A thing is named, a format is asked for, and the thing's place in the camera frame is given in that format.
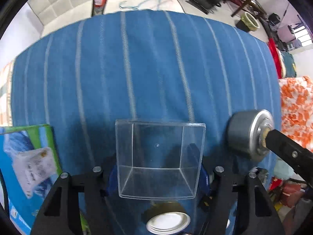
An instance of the orange and white fabric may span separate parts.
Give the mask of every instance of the orange and white fabric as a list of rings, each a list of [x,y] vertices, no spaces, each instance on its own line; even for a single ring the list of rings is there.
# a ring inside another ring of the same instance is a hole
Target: orange and white fabric
[[[313,152],[313,82],[308,76],[279,80],[281,132]]]

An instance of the metal screw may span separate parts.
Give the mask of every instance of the metal screw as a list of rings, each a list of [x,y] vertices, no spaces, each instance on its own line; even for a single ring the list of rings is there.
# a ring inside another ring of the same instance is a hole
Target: metal screw
[[[254,179],[254,178],[256,178],[256,174],[254,172],[249,172],[249,177]]]
[[[223,168],[222,166],[216,166],[216,167],[215,167],[215,170],[216,170],[217,172],[223,172],[223,171],[224,171],[224,168]]]
[[[67,172],[63,172],[63,173],[61,173],[60,177],[61,177],[62,179],[65,179],[65,178],[68,177],[68,173],[67,173]]]
[[[92,168],[93,172],[100,172],[101,171],[101,167],[100,166],[95,166]]]
[[[292,152],[291,156],[293,158],[297,158],[298,157],[298,152],[297,151]]]

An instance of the transparent acrylic container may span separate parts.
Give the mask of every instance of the transparent acrylic container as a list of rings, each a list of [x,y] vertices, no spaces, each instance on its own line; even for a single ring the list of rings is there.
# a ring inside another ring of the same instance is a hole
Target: transparent acrylic container
[[[117,120],[119,195],[141,200],[196,196],[205,124]]]

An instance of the blue striped blanket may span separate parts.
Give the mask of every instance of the blue striped blanket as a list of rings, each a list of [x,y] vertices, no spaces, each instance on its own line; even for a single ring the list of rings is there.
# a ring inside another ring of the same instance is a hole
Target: blue striped blanket
[[[278,130],[281,121],[277,74],[264,42],[214,20],[149,10],[95,16],[33,44],[16,58],[11,108],[14,126],[54,128],[61,166],[71,174],[115,153],[116,119],[205,123],[212,168],[231,155],[224,136],[232,114],[267,109]],[[259,165],[271,175],[275,162],[270,153]],[[238,157],[235,164],[240,173],[256,165]],[[180,201],[192,233],[205,218],[200,198],[198,190],[195,199]],[[150,202],[118,193],[106,201],[116,234],[149,234],[141,214]]]

